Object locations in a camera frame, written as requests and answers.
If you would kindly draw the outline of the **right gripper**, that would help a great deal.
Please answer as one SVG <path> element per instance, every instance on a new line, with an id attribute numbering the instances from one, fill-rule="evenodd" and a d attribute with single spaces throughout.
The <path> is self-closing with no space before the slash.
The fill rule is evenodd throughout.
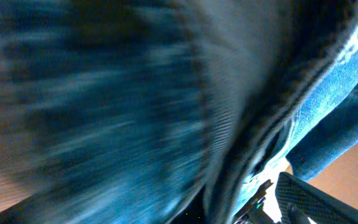
<path id="1" fill-rule="evenodd" d="M 275 224 L 263 211 L 266 191 L 273 185 L 269 179 L 265 181 L 249 199 L 249 201 L 234 215 L 233 224 Z"/>

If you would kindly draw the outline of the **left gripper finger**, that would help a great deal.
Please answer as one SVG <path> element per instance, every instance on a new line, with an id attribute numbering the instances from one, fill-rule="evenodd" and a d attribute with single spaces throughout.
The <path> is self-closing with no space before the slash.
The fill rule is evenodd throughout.
<path id="1" fill-rule="evenodd" d="M 357 209 L 289 173 L 280 173 L 275 196 L 284 224 L 290 224 L 291 206 L 296 207 L 316 223 L 358 224 Z"/>

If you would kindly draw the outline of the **blue denim jeans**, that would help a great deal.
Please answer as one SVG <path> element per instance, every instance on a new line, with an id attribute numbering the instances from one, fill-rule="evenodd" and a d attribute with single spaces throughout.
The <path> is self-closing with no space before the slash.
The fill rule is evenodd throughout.
<path id="1" fill-rule="evenodd" d="M 358 83 L 358 1 L 0 1 L 0 223 L 229 223 Z"/>

